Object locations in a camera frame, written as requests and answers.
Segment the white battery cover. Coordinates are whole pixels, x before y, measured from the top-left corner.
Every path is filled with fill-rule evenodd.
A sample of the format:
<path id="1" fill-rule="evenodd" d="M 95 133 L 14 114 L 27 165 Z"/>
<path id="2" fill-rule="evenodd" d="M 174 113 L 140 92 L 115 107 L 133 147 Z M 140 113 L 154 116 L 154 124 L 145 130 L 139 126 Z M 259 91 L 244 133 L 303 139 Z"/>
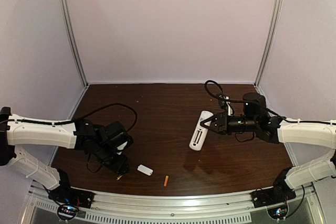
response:
<path id="1" fill-rule="evenodd" d="M 147 167 L 147 166 L 144 166 L 142 164 L 140 164 L 138 167 L 137 167 L 137 171 L 147 175 L 147 176 L 151 176 L 153 174 L 153 169 Z"/>

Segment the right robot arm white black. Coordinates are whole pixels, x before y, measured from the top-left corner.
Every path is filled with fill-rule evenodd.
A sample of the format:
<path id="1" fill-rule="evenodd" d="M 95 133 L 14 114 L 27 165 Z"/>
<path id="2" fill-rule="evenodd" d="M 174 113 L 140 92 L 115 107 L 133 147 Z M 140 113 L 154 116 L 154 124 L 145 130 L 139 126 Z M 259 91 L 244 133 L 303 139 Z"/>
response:
<path id="1" fill-rule="evenodd" d="M 215 98 L 223 112 L 212 114 L 204 112 L 197 129 L 220 135 L 251 132 L 253 137 L 274 144 L 301 143 L 329 148 L 329 152 L 308 163 L 284 169 L 275 179 L 270 195 L 274 200 L 290 198 L 297 187 L 327 177 L 335 177 L 335 121 L 305 121 L 287 119 L 270 111 L 266 107 L 264 96 L 256 92 L 243 95 L 243 114 L 231 115 L 228 107 L 233 100 L 222 94 Z"/>

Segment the white remote control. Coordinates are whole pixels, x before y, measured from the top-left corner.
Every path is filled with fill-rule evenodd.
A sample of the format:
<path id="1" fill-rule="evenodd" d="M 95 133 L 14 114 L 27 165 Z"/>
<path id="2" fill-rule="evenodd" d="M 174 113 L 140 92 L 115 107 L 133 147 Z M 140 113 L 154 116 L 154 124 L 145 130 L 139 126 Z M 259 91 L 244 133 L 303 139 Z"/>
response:
<path id="1" fill-rule="evenodd" d="M 201 122 L 213 116 L 214 114 L 210 111 L 202 111 L 198 118 L 195 130 L 192 134 L 189 147 L 194 151 L 200 151 L 203 147 L 205 138 L 207 136 L 208 129 L 201 126 Z"/>

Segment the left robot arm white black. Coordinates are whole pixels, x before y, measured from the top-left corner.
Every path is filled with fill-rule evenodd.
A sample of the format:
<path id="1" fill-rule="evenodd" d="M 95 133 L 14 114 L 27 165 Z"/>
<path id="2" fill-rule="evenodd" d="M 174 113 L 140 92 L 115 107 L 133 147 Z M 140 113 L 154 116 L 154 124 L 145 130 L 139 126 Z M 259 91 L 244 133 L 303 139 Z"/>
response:
<path id="1" fill-rule="evenodd" d="M 52 168 L 23 149 L 23 145 L 57 146 L 82 150 L 94 156 L 101 166 L 122 176 L 129 172 L 128 158 L 122 153 L 133 138 L 119 121 L 107 126 L 87 118 L 42 121 L 13 114 L 1 108 L 1 165 L 12 166 L 27 178 L 42 184 L 51 196 L 69 201 L 75 196 L 66 172 Z"/>

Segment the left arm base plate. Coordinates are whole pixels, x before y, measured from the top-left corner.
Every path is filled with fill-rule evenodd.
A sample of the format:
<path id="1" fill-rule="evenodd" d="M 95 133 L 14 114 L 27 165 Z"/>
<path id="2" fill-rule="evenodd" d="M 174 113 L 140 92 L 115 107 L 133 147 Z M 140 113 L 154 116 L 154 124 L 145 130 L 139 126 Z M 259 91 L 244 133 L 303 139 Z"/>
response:
<path id="1" fill-rule="evenodd" d="M 59 186 L 54 190 L 47 190 L 48 197 L 60 204 L 90 209 L 95 194 L 91 191 Z"/>

